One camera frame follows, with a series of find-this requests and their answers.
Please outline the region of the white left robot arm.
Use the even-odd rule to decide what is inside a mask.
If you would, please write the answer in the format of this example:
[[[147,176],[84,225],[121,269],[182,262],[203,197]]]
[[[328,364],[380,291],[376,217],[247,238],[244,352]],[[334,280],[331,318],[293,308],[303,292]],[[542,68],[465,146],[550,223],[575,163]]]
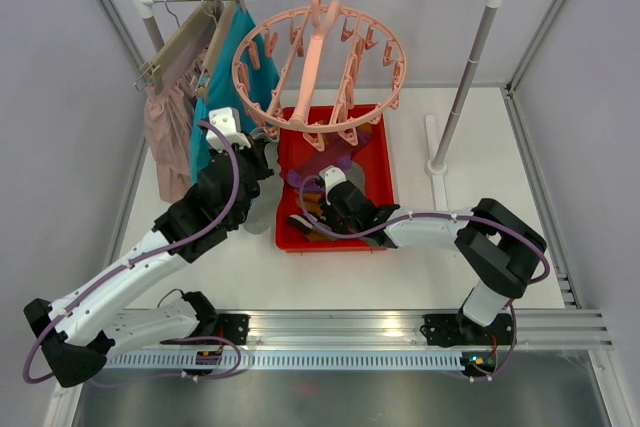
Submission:
[[[98,374],[107,362],[156,343],[216,342],[219,314],[200,291],[170,304],[127,314],[124,309],[159,281],[193,264],[247,220],[272,176],[267,141],[245,135],[227,142],[185,196],[171,204],[127,254],[82,287],[55,301],[36,298],[24,309],[36,344],[63,388]]]

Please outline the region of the pink round clip hanger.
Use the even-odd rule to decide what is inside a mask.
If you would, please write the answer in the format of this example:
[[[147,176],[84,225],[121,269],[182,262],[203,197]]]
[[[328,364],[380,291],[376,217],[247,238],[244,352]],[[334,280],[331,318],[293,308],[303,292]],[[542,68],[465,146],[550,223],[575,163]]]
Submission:
[[[289,21],[289,52],[280,70],[280,80],[272,91],[271,101],[263,110],[259,103],[249,96],[249,67],[241,60],[248,54],[252,66],[259,66],[259,57],[255,41],[264,40],[265,54],[271,56],[278,44],[279,34],[274,27]],[[329,116],[322,122],[311,122],[312,100],[316,90],[325,44],[338,21],[343,22],[340,40],[349,42],[342,76],[331,107]],[[382,65],[391,72],[391,92],[389,96],[374,105],[360,116],[353,114],[355,108],[355,90],[365,54],[384,40]],[[290,71],[297,58],[304,60],[297,102],[290,115],[285,115],[281,106],[281,96],[289,78]],[[283,130],[298,131],[316,150],[325,149],[323,136],[335,133],[347,143],[358,144],[357,128],[363,124],[376,124],[382,120],[386,109],[399,107],[399,95],[407,72],[407,56],[398,37],[379,19],[331,0],[323,4],[321,0],[306,8],[295,8],[274,15],[258,24],[241,41],[233,58],[232,78],[234,86],[242,99],[248,115],[265,129],[265,132],[277,138]]]

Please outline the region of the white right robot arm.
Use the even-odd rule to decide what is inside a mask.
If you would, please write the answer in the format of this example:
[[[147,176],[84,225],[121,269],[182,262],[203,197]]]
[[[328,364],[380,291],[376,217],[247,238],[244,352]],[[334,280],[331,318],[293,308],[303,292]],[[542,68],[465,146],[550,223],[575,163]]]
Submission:
[[[468,343],[478,344],[505,307],[550,273],[546,241],[495,199],[463,211],[412,212],[377,205],[343,181],[325,185],[322,206],[323,227],[332,237],[375,248],[428,246],[460,254],[478,277],[454,321]]]

